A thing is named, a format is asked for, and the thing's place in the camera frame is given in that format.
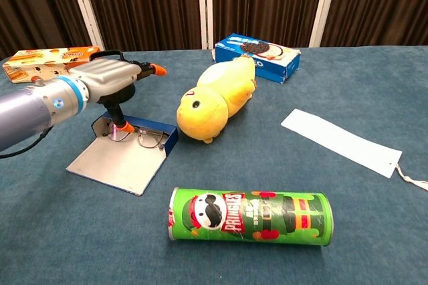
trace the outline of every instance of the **eyeglasses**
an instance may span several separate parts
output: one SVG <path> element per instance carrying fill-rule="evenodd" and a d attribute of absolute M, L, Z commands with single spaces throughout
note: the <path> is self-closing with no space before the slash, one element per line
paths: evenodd
<path fill-rule="evenodd" d="M 144 128 L 141 126 L 135 126 L 134 132 L 124 132 L 117 128 L 117 126 L 110 122 L 107 124 L 107 132 L 103 133 L 102 136 L 108 136 L 113 141 L 120 142 L 124 141 L 130 135 L 137 134 L 138 142 L 144 148 L 153 149 L 158 147 L 159 149 L 163 149 L 164 145 L 162 140 L 165 136 L 168 136 L 163 131 L 152 130 L 148 128 Z"/>

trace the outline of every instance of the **string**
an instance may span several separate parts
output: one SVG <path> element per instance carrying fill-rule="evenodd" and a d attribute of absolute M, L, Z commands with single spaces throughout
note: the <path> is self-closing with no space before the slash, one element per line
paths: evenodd
<path fill-rule="evenodd" d="M 426 191 L 428 191 L 428 181 L 422 181 L 422 180 L 413 180 L 412 178 L 410 178 L 409 176 L 406 176 L 403 174 L 403 172 L 401 171 L 400 166 L 397 165 L 395 166 L 395 168 L 397 168 L 397 171 L 399 172 L 399 175 L 401 176 L 401 178 L 403 178 L 404 181 L 406 181 L 407 183 L 412 183 Z"/>

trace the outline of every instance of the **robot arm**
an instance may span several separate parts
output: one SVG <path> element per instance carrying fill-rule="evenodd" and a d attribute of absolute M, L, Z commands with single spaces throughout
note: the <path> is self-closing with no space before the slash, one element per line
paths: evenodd
<path fill-rule="evenodd" d="M 120 60 L 101 58 L 114 54 Z M 155 64 L 127 61 L 120 51 L 97 52 L 90 59 L 70 69 L 69 76 L 38 80 L 0 96 L 0 151 L 79 114 L 87 103 L 103 104 L 119 130 L 134 131 L 124 120 L 120 103 L 134 96 L 134 82 L 167 71 Z"/>

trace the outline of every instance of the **glasses lens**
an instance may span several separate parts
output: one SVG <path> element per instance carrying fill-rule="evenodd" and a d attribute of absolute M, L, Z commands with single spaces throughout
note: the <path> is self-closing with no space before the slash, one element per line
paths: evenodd
<path fill-rule="evenodd" d="M 162 134 L 140 128 L 138 130 L 138 140 L 145 148 L 155 148 L 161 142 Z"/>
<path fill-rule="evenodd" d="M 111 122 L 108 126 L 108 137 L 113 141 L 122 141 L 129 135 L 128 132 L 118 130 L 116 125 Z"/>

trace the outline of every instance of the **brown curtain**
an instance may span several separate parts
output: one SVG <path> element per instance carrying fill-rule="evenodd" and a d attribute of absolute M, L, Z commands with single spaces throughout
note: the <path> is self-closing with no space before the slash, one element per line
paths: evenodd
<path fill-rule="evenodd" d="M 240 33 L 290 47 L 309 45 L 318 0 L 213 0 L 214 39 Z"/>
<path fill-rule="evenodd" d="M 77 0 L 0 3 L 0 59 L 18 50 L 91 45 Z"/>
<path fill-rule="evenodd" d="M 91 0 L 107 50 L 201 48 L 199 0 Z"/>
<path fill-rule="evenodd" d="M 428 0 L 332 0 L 321 46 L 428 45 Z"/>

